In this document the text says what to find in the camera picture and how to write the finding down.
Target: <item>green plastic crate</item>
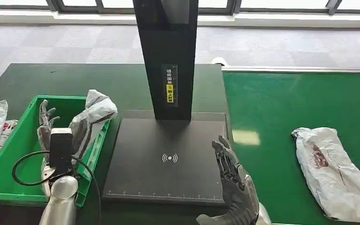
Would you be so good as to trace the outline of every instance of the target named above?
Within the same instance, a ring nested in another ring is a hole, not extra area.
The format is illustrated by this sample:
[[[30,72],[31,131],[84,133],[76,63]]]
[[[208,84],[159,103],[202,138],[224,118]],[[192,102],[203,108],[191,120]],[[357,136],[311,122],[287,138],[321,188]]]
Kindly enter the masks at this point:
[[[0,150],[1,204],[42,206],[47,203],[41,185],[32,187],[20,185],[13,180],[11,174],[13,165],[19,158],[31,152],[41,151],[37,128],[39,126],[39,105],[44,99],[49,101],[49,109],[53,107],[57,109],[54,116],[60,116],[60,119],[54,124],[55,128],[68,127],[73,117],[85,109],[86,97],[39,95],[33,98],[16,128]],[[82,161],[92,171],[95,170],[109,124],[110,121],[104,124],[94,143],[82,158]],[[42,157],[43,155],[36,155],[23,161],[17,168],[17,176],[25,182],[41,180]],[[89,190],[91,176],[83,166],[79,166],[77,172],[80,174],[80,179],[78,179],[79,188],[76,205],[82,207]]]

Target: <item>black vertical pillar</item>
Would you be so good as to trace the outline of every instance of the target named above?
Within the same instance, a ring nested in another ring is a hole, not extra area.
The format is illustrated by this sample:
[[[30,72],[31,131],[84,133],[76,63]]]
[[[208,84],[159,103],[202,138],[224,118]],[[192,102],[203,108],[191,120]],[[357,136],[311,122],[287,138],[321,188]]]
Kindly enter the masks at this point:
[[[198,0],[133,0],[154,114],[191,120]]]

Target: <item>package with printed label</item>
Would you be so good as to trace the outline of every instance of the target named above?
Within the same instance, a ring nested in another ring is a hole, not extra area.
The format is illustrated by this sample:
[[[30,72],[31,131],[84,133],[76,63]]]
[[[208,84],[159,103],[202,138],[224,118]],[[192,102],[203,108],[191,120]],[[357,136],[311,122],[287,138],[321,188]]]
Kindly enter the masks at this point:
[[[308,188],[325,216],[360,222],[360,170],[343,149],[337,130],[302,127],[292,135]]]

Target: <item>warning label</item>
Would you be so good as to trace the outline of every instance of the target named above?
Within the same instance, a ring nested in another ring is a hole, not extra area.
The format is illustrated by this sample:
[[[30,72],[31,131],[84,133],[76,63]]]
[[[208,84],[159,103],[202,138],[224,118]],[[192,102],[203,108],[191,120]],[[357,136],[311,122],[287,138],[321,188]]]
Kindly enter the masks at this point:
[[[177,107],[177,65],[163,65],[166,105]]]

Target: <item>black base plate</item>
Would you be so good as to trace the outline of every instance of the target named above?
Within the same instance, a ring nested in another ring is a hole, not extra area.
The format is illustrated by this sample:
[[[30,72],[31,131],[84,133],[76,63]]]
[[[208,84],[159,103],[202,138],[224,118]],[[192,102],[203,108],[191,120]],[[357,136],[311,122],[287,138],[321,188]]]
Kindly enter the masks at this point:
[[[223,205],[211,147],[221,133],[227,136],[224,113],[194,112],[191,121],[179,121],[125,111],[102,198]]]

